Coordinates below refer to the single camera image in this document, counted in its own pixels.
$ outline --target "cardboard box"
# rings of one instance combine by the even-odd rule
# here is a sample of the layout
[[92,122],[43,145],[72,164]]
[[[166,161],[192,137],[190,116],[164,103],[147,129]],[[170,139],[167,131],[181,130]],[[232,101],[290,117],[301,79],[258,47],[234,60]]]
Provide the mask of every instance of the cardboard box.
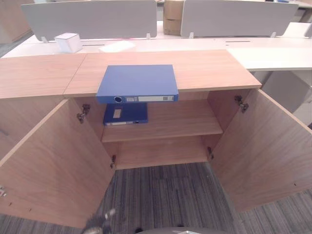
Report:
[[184,0],[165,0],[164,34],[180,36]]

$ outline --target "wooden shelf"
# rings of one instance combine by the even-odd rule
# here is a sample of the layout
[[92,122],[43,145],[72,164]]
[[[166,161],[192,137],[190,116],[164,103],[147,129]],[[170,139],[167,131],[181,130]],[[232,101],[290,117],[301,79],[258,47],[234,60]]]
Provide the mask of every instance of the wooden shelf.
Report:
[[116,155],[118,170],[207,161],[200,136],[119,142]]
[[207,100],[148,103],[148,123],[105,126],[102,142],[221,134]]

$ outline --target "striped carpet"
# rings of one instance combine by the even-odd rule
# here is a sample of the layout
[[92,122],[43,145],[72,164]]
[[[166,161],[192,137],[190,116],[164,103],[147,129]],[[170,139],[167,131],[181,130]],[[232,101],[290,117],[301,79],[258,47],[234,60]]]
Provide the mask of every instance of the striped carpet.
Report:
[[[237,234],[312,234],[312,189],[237,213],[207,163],[117,171],[98,209],[117,213],[114,234],[167,226]],[[79,234],[80,230],[0,215],[0,234]]]

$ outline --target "cabinet door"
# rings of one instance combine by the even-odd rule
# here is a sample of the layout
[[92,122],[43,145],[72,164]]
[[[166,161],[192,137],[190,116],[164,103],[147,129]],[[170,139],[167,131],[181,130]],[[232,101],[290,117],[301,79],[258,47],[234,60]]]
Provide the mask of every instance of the cabinet door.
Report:
[[244,102],[211,162],[238,211],[312,187],[312,131],[261,90]]
[[75,100],[61,101],[0,161],[1,213],[83,227],[96,211],[114,170],[77,113]]

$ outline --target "blue binder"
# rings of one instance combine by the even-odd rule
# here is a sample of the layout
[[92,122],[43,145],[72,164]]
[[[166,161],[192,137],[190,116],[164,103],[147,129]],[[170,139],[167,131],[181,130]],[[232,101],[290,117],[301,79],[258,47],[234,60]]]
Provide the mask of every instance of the blue binder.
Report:
[[177,101],[172,65],[108,66],[97,91],[100,103]]
[[147,123],[147,103],[107,104],[104,125]]

